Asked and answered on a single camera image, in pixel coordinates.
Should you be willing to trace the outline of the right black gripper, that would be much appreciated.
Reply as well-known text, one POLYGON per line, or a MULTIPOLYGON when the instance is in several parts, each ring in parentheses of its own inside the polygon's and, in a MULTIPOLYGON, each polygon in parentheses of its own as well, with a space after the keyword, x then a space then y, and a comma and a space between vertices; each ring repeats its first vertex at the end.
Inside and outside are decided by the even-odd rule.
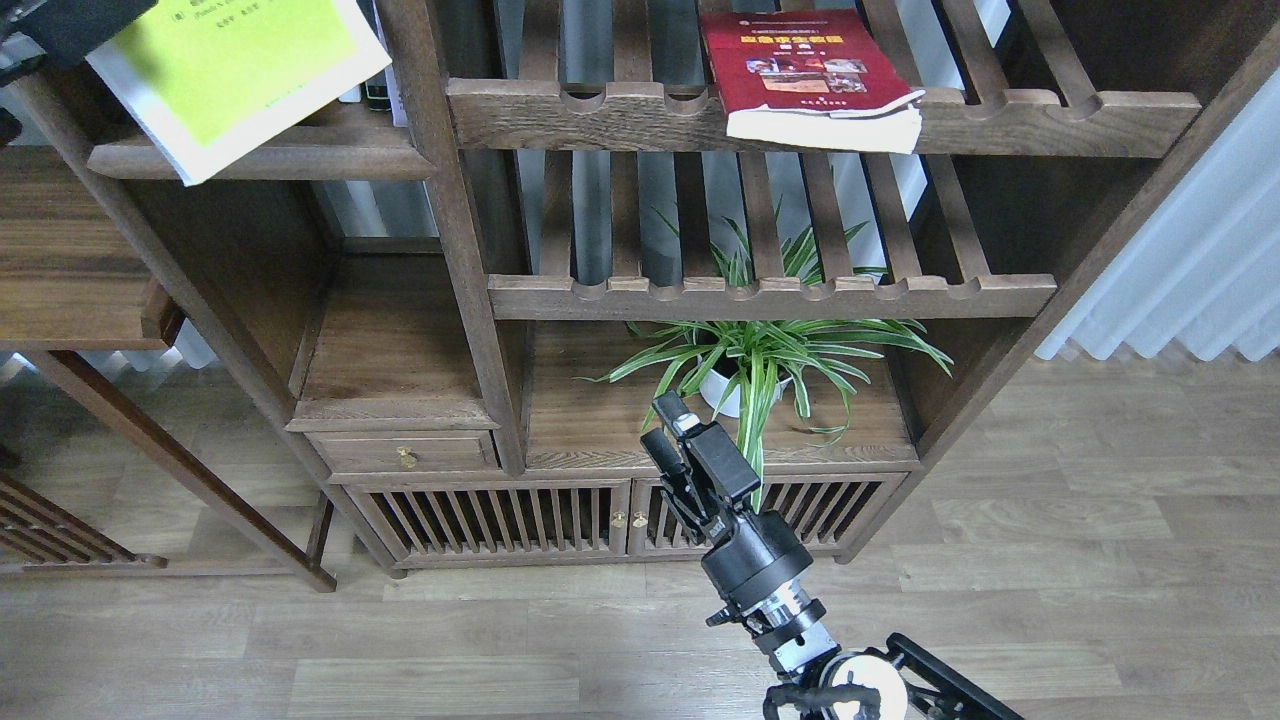
POLYGON ((751 495, 762 480, 718 424, 701 420, 677 391, 652 402, 663 427, 640 438, 660 473, 662 493, 696 543, 710 548, 701 568, 724 606, 707 625, 754 620, 760 603, 796 580, 813 557, 777 511, 755 511, 751 495))

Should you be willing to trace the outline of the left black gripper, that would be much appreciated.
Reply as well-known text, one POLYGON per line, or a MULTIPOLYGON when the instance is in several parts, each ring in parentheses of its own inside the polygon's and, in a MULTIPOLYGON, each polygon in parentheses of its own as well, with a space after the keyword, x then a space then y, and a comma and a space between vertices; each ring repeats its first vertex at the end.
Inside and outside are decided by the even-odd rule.
POLYGON ((3 1, 1 86, 45 64, 73 67, 155 1, 3 1))

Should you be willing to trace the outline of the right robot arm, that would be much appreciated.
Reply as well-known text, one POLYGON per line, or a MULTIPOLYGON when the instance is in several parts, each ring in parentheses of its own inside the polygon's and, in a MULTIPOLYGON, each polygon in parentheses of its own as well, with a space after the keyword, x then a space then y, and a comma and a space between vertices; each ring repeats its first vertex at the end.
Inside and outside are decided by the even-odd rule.
POLYGON ((709 626, 736 623, 780 682, 763 701, 804 719, 1012 719, 1015 712, 902 634, 884 650, 842 650, 822 624, 824 607, 801 587, 813 559, 778 512, 751 502, 760 477, 717 423, 704 423, 676 392, 653 402, 660 428, 643 445, 660 471, 663 497, 696 542, 701 569, 722 600, 709 626))

